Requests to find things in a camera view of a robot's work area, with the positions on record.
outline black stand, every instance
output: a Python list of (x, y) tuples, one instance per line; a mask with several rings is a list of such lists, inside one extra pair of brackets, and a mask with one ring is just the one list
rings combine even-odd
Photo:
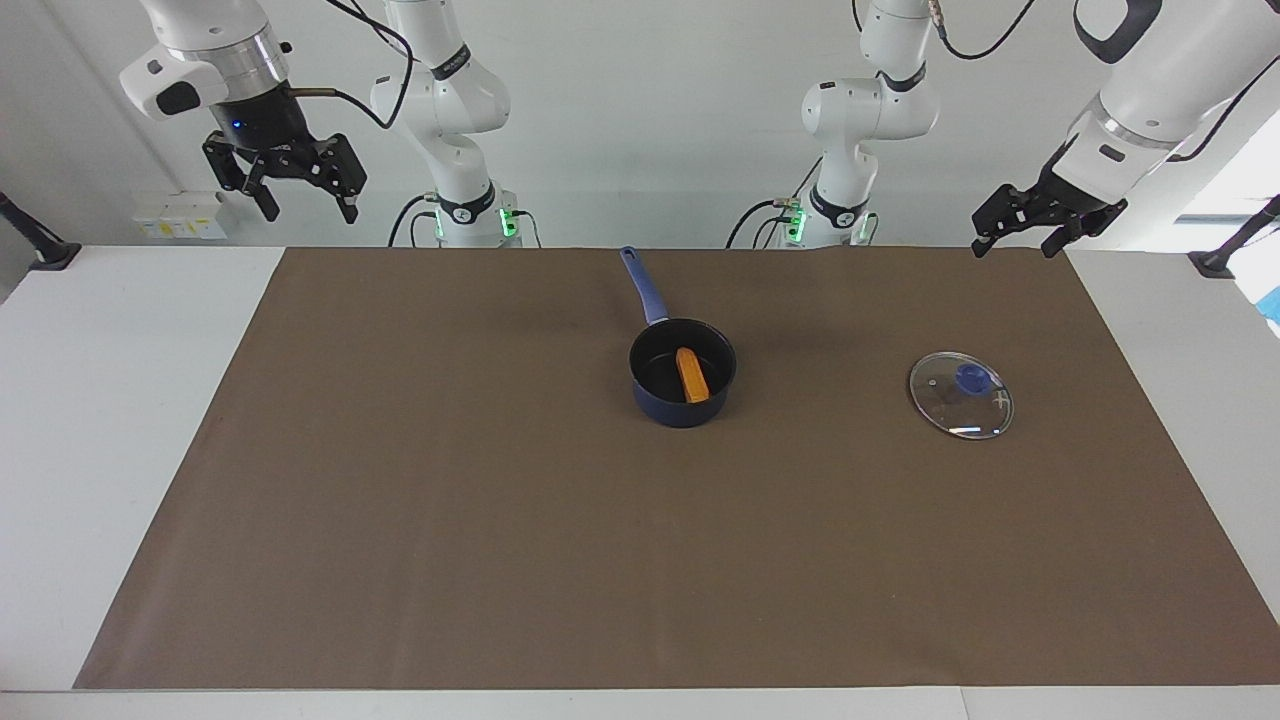
[(61, 270), (70, 265), (81, 251), (79, 243), (63, 241), (58, 233), (14, 205), (4, 192), (0, 192), (0, 215), (4, 215), (4, 219), (9, 220), (36, 249), (36, 261), (31, 264), (32, 270)]
[(1231, 260), (1231, 255), (1235, 255), (1236, 250), (1248, 245), (1253, 236), (1262, 232), (1262, 228), (1274, 223), (1277, 215), (1280, 215), (1280, 195), (1272, 197), (1271, 202), (1267, 202), (1267, 206), (1263, 208), (1261, 213), (1249, 218), (1249, 220), (1231, 236), (1231, 240), (1222, 243), (1222, 247), (1210, 250), (1208, 252), (1188, 252), (1187, 256), (1190, 258), (1192, 265), (1196, 265), (1196, 269), (1199, 270), (1201, 275), (1210, 279), (1234, 281), (1235, 275), (1231, 274), (1231, 270), (1226, 269), (1226, 264)]

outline white robotic arm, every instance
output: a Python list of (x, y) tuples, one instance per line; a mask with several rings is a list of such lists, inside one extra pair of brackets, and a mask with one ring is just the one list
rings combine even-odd
[[(420, 60), (396, 129), (413, 142), (435, 181), (436, 232), (443, 245), (518, 246), (509, 215), (515, 196), (489, 177), (484, 152), (466, 137), (503, 127), (511, 97), (502, 81), (472, 58), (451, 3), (387, 0), (392, 27)], [(374, 86), (375, 109), (383, 111), (396, 102), (401, 79), (383, 78)]]
[(220, 128), (202, 146), (214, 176), (223, 190), (253, 197), (268, 220), (280, 213), (264, 184), (270, 177), (324, 190), (353, 223), (365, 170), (344, 136), (311, 136), (287, 79), (289, 46), (276, 41), (261, 5), (141, 1), (159, 44), (120, 73), (129, 100), (155, 119), (209, 108)]
[(804, 222), (783, 247), (849, 243), (867, 208), (878, 163), (867, 140), (906, 140), (933, 129), (940, 100), (925, 77), (924, 49), (932, 22), (927, 0), (873, 0), (861, 35), (874, 79), (815, 85), (804, 102), (805, 128), (823, 146), (822, 172), (804, 195)]
[(1079, 0), (1076, 33), (1111, 78), (1027, 191), (1000, 187), (973, 215), (982, 258), (997, 240), (1057, 229), (1055, 256), (1101, 234), (1124, 200), (1280, 53), (1280, 0)]

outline white table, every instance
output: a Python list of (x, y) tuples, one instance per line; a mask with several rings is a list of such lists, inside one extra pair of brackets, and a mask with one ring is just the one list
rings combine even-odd
[[(280, 255), (90, 247), (0, 306), (0, 717), (1280, 717), (1280, 687), (69, 692)], [(1280, 341), (1181, 256), (1071, 261), (1276, 614)]]

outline orange object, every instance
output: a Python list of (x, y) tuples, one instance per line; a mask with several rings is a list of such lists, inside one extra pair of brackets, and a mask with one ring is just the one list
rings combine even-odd
[(712, 398), (707, 378), (703, 377), (703, 366), (692, 350), (681, 347), (676, 351), (676, 368), (680, 370), (680, 382), (685, 386), (685, 402), (704, 402)]

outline blue lid knob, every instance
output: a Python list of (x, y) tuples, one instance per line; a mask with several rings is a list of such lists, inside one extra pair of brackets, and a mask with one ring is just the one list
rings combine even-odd
[(980, 365), (966, 363), (956, 370), (956, 387), (965, 395), (980, 397), (991, 392), (991, 373)]

